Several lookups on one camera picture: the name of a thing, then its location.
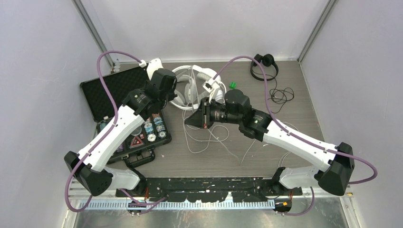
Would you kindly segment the white round gaming headphones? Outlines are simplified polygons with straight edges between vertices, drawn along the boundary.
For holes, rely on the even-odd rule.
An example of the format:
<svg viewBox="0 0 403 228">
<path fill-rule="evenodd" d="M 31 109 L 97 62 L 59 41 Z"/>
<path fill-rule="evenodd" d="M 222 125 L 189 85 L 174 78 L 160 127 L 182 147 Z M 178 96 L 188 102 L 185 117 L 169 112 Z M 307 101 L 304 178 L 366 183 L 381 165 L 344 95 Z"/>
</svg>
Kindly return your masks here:
<svg viewBox="0 0 403 228">
<path fill-rule="evenodd" d="M 184 65 L 184 66 L 179 66 L 175 69 L 173 69 L 173 72 L 176 74 L 177 80 L 178 79 L 191 79 L 193 82 L 193 98 L 192 101 L 187 104 L 186 106 L 179 106 L 176 104 L 172 104 L 175 107 L 183 110 L 183 111 L 195 111 L 200 104 L 200 101 L 203 98 L 208 98 L 209 94 L 208 92 L 202 87 L 205 81 L 208 81 L 209 79 L 213 78 L 216 79 L 217 81 L 220 80 L 222 83 L 222 89 L 225 91 L 224 93 L 226 94 L 227 88 L 225 84 L 222 82 L 221 77 L 217 75 L 217 72 L 214 71 L 211 68 L 202 68 L 197 65 Z"/>
</svg>

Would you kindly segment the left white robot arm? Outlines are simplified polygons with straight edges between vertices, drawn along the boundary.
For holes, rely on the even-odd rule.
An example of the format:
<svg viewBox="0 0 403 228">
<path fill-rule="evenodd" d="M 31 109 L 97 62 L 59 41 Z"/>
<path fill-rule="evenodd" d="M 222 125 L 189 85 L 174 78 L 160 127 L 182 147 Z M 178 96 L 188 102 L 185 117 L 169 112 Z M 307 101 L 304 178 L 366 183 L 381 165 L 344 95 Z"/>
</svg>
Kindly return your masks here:
<svg viewBox="0 0 403 228">
<path fill-rule="evenodd" d="M 128 93 L 113 119 L 87 146 L 65 155 L 72 177 L 92 196 L 111 189 L 126 189 L 135 197 L 145 193 L 146 184 L 138 172 L 108 168 L 106 164 L 136 128 L 175 98 L 176 84 L 174 72 L 164 68 L 155 70 L 142 88 Z"/>
</svg>

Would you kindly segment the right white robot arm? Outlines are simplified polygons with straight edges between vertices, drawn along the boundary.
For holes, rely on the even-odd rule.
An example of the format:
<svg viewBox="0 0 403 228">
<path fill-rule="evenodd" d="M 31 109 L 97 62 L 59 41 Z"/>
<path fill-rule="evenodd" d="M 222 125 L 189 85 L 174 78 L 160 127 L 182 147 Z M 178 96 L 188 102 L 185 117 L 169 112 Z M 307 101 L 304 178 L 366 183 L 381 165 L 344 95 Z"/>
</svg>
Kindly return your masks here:
<svg viewBox="0 0 403 228">
<path fill-rule="evenodd" d="M 336 146 L 289 129 L 268 113 L 253 108 L 249 97 L 238 89 L 227 92 L 222 104 L 207 97 L 202 99 L 197 111 L 184 121 L 201 129 L 209 129 L 215 122 L 237 124 L 244 136 L 286 149 L 311 163 L 308 167 L 278 168 L 271 182 L 274 193 L 320 187 L 336 196 L 345 194 L 355 168 L 351 145 L 342 142 Z"/>
</svg>

